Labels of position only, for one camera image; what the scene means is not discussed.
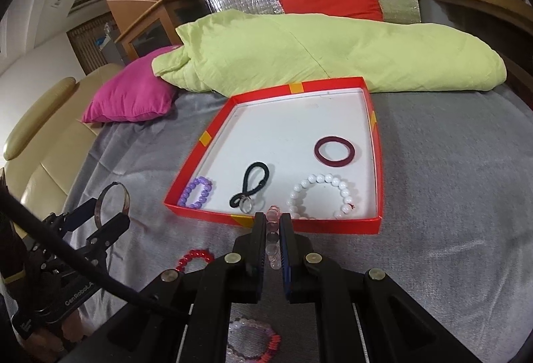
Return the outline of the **wooden cabinet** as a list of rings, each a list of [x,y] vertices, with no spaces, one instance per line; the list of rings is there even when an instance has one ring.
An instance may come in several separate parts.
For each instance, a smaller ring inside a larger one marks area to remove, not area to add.
[[[205,0],[159,0],[136,18],[116,43],[124,48],[128,60],[134,61],[161,47],[181,45],[176,28],[209,13]]]

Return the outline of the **red shallow box tray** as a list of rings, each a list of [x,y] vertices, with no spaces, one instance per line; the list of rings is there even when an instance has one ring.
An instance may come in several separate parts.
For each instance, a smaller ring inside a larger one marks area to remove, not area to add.
[[[382,154],[364,79],[229,98],[202,130],[164,204],[178,216],[242,227],[277,206],[293,212],[298,231],[377,234]]]

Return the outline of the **magenta pillow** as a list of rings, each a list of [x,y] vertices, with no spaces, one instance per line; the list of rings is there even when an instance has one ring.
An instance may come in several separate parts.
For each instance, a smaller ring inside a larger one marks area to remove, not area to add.
[[[83,123],[144,122],[171,111],[177,88],[154,75],[152,62],[178,46],[139,57],[107,81],[84,111]]]

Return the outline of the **red cushion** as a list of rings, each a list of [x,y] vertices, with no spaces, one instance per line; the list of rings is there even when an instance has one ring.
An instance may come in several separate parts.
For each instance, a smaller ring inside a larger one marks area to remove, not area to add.
[[[279,0],[285,14],[323,14],[383,21],[379,0]]]

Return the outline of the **silver metal bangle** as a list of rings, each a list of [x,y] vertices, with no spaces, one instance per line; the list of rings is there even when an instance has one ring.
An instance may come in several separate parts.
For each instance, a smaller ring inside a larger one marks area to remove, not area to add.
[[[114,181],[107,185],[96,201],[94,221],[97,229],[102,229],[117,213],[129,215],[131,198],[127,188]]]

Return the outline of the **grey bed blanket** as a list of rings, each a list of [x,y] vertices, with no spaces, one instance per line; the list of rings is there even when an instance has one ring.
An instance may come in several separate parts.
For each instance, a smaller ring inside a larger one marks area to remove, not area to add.
[[[377,235],[312,235],[352,271],[386,271],[485,362],[532,359],[532,112],[508,87],[376,94],[385,208]],[[228,253],[242,229],[180,218],[163,204],[225,99],[178,95],[146,123],[105,126],[65,210],[121,182],[129,230],[108,253],[118,281],[144,288],[192,249]]]

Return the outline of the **beige leather sofa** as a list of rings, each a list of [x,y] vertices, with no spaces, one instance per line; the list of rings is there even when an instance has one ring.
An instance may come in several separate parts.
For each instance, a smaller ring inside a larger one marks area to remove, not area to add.
[[[82,115],[96,92],[121,70],[108,64],[79,81],[58,81],[24,113],[5,141],[7,188],[37,218],[62,212],[102,128],[84,123]]]

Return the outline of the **light green quilt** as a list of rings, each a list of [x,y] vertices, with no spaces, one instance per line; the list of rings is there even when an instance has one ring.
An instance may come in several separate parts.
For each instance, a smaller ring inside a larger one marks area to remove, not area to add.
[[[433,23],[231,9],[176,32],[182,45],[152,69],[190,92],[231,97],[345,77],[363,78],[370,92],[486,92],[507,78],[504,61],[481,39]]]

